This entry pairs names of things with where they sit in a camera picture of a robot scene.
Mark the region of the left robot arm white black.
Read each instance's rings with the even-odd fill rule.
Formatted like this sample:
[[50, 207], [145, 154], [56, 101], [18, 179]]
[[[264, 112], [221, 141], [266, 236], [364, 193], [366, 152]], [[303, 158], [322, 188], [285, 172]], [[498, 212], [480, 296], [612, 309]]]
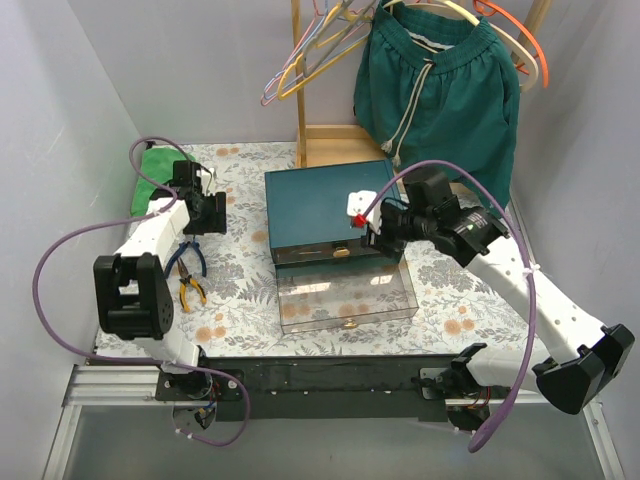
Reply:
[[178, 387], [193, 400], [205, 398], [213, 386], [211, 373], [198, 366], [198, 347], [173, 326], [174, 304], [165, 273], [177, 263], [170, 250], [186, 236], [225, 234], [226, 194], [214, 193], [215, 174], [190, 161], [177, 161], [167, 186], [156, 189], [147, 213], [115, 254], [100, 256], [93, 265], [100, 328], [130, 341], [177, 374]]

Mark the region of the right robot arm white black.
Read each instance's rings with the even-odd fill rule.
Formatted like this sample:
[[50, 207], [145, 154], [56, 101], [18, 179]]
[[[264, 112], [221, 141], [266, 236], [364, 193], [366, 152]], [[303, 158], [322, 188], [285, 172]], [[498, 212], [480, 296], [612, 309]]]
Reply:
[[514, 229], [483, 207], [463, 207], [446, 174], [420, 162], [389, 181], [406, 200], [384, 192], [349, 193], [346, 213], [365, 229], [365, 245], [386, 257], [427, 241], [499, 294], [528, 325], [521, 354], [484, 344], [466, 348], [423, 386], [475, 397], [486, 387], [540, 393], [567, 414], [579, 413], [620, 372], [634, 343], [622, 324], [611, 327], [581, 309], [530, 259]]

